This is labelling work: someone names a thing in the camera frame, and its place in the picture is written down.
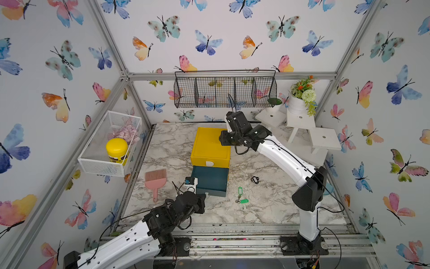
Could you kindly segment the yellow plastic drawer cabinet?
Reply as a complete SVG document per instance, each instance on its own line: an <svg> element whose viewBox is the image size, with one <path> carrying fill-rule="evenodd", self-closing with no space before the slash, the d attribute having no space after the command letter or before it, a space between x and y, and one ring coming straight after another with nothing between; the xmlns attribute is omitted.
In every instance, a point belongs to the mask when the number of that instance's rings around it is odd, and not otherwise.
<svg viewBox="0 0 430 269"><path fill-rule="evenodd" d="M231 148L221 145L219 137L222 131L225 131L225 129L198 128L190 157L193 166L230 167Z"/></svg>

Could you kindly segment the teal drawer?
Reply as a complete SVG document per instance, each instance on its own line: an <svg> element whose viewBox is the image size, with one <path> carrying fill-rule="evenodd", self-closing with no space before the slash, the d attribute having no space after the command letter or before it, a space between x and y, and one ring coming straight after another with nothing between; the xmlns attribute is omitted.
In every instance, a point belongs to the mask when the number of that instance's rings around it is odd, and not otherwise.
<svg viewBox="0 0 430 269"><path fill-rule="evenodd" d="M228 168L194 166L191 177L198 179L196 193L226 197Z"/></svg>

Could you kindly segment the green tag key bunch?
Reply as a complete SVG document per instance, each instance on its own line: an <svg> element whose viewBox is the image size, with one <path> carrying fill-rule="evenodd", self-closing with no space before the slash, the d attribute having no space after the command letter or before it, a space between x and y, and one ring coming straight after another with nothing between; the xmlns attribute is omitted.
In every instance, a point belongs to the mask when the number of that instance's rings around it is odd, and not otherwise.
<svg viewBox="0 0 430 269"><path fill-rule="evenodd" d="M237 204L247 204L249 202L248 199L244 198L244 193L243 193L242 187L238 187L238 196L237 196L237 199L235 200L235 202Z"/></svg>

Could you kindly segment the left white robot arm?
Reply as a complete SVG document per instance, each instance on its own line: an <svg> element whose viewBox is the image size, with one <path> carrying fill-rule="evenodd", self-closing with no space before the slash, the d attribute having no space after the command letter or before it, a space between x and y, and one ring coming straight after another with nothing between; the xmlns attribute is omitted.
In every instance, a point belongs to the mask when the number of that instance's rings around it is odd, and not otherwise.
<svg viewBox="0 0 430 269"><path fill-rule="evenodd" d="M126 269L131 265L156 256L175 256L175 228L193 214L203 214L205 194L186 191L175 200L167 199L155 207L126 232L97 248L65 255L65 269Z"/></svg>

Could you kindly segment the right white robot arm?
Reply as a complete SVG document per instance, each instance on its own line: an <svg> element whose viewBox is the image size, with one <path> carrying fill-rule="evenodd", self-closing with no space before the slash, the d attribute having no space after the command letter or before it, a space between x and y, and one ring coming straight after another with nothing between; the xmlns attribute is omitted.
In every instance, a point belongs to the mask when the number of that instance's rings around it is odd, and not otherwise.
<svg viewBox="0 0 430 269"><path fill-rule="evenodd" d="M318 209L323 200L327 170L324 167L316 168L299 158L264 126L252 127L241 111L228 112L225 122L227 130L221 132L219 137L221 145L245 146L266 156L285 171L298 186L292 200L299 208L300 228L296 235L280 239L283 255L329 254L318 224Z"/></svg>

